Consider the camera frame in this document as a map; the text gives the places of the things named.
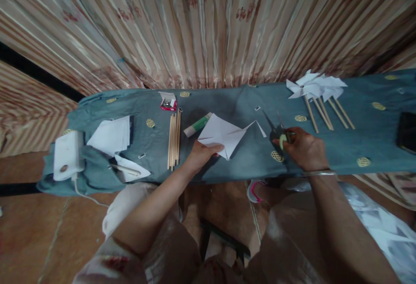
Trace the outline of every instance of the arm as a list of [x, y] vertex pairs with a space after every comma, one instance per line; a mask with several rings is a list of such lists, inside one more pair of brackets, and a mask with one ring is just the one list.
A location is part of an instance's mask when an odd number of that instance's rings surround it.
[[[299, 127], [285, 151], [304, 171], [329, 169], [324, 142]], [[346, 283], [400, 283], [381, 249], [355, 215], [336, 176], [309, 178], [317, 209], [318, 237], [334, 280]]]
[[185, 163], [121, 222], [112, 234], [115, 242], [139, 257], [146, 254], [188, 183], [222, 149], [222, 145], [207, 148], [196, 141]]

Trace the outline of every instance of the black phone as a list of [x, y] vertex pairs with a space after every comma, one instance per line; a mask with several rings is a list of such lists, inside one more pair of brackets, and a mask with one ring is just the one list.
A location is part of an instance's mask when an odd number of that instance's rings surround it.
[[396, 144], [399, 148], [416, 154], [416, 114], [401, 113]]

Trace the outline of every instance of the pink sandal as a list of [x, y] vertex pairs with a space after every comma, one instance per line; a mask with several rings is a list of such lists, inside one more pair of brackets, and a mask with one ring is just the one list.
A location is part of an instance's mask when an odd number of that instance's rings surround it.
[[257, 195], [254, 194], [254, 186], [259, 183], [261, 185], [266, 185], [267, 182], [261, 179], [251, 179], [250, 184], [247, 188], [247, 197], [252, 203], [260, 203], [262, 201]]

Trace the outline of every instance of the wooden stick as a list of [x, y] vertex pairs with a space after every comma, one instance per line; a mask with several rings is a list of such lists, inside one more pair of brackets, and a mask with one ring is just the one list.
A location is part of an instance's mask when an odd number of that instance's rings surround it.
[[329, 119], [328, 113], [326, 112], [326, 108], [325, 108], [324, 102], [322, 101], [322, 98], [321, 97], [318, 97], [318, 101], [319, 101], [319, 104], [322, 107], [322, 111], [324, 112], [324, 114], [326, 116], [326, 119], [328, 121], [328, 124], [331, 127], [331, 130], [334, 130], [334, 127], [332, 126], [331, 120]]
[[177, 143], [176, 144], [178, 145], [178, 148], [177, 148], [177, 152], [176, 152], [176, 160], [177, 160], [178, 165], [179, 165], [179, 150], [181, 148], [181, 113], [179, 111], [178, 111], [177, 133], [178, 133], [178, 136], [177, 136]]
[[346, 129], [348, 129], [348, 125], [347, 123], [344, 121], [344, 119], [342, 118], [341, 114], [338, 112], [336, 106], [333, 104], [333, 102], [331, 101], [331, 98], [328, 99], [329, 104], [331, 105], [331, 107], [334, 109], [335, 113], [337, 114], [339, 120], [341, 121], [341, 123], [344, 125], [344, 127]]
[[173, 114], [172, 117], [172, 153], [170, 155], [170, 170], [173, 171], [175, 166], [175, 131], [176, 131], [176, 116]]
[[178, 115], [175, 114], [175, 131], [173, 133], [173, 166], [176, 166], [176, 153], [178, 151]]
[[171, 144], [172, 144], [172, 138], [171, 138], [171, 135], [172, 135], [172, 118], [173, 118], [173, 115], [171, 115], [170, 116], [170, 127], [169, 127], [169, 146], [168, 146], [168, 170], [170, 169], [170, 153], [171, 153]]
[[308, 107], [309, 116], [311, 117], [311, 120], [312, 120], [313, 128], [315, 128], [316, 133], [319, 133], [318, 127], [316, 126], [316, 123], [315, 123], [315, 118], [313, 117], [313, 114], [312, 114], [311, 106], [309, 105], [308, 98], [306, 98], [306, 96], [304, 96], [304, 98], [305, 98], [306, 106]]
[[328, 121], [326, 120], [326, 117], [325, 117], [324, 113], [322, 112], [321, 107], [319, 106], [318, 102], [316, 101], [315, 98], [312, 98], [312, 99], [313, 99], [313, 102], [316, 105], [316, 108], [318, 109], [319, 114], [322, 116], [322, 119], [324, 120], [326, 126], [328, 127], [329, 130], [332, 130]]
[[345, 116], [345, 118], [347, 119], [348, 124], [350, 124], [352, 129], [355, 129], [355, 126], [353, 125], [353, 123], [351, 122], [350, 118], [348, 117], [347, 113], [345, 112], [344, 108], [342, 107], [342, 105], [338, 102], [337, 99], [335, 99], [335, 103], [337, 104], [337, 106], [339, 107], [339, 109], [341, 110], [342, 114]]

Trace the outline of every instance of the white cable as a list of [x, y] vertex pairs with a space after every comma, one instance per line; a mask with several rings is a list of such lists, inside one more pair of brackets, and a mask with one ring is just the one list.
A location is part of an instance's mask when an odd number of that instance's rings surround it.
[[94, 199], [94, 198], [92, 198], [92, 197], [89, 197], [89, 196], [86, 196], [86, 195], [83, 195], [83, 194], [79, 193], [78, 188], [77, 188], [77, 178], [78, 178], [78, 174], [77, 174], [77, 173], [75, 173], [75, 174], [73, 174], [73, 175], [72, 175], [71, 180], [74, 182], [75, 192], [76, 192], [79, 196], [82, 196], [82, 197], [88, 198], [89, 200], [94, 201], [97, 205], [101, 205], [101, 206], [104, 206], [104, 207], [107, 207], [107, 208], [109, 207], [109, 205], [107, 205], [107, 204], [100, 203], [100, 202], [98, 202], [96, 199]]

